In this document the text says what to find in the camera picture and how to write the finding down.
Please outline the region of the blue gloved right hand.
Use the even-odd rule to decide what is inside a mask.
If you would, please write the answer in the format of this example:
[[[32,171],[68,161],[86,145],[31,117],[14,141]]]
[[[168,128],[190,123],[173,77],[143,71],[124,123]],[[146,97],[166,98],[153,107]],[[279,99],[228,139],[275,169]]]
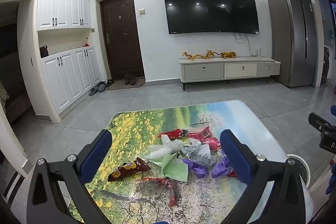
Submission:
[[[326,195],[329,195],[333,191],[333,189],[335,188],[335,182],[336,182],[335,170],[336,170],[336,162],[331,167],[331,177],[330,177],[330,180],[329,180],[329,185],[326,188],[326,192],[325,192]]]

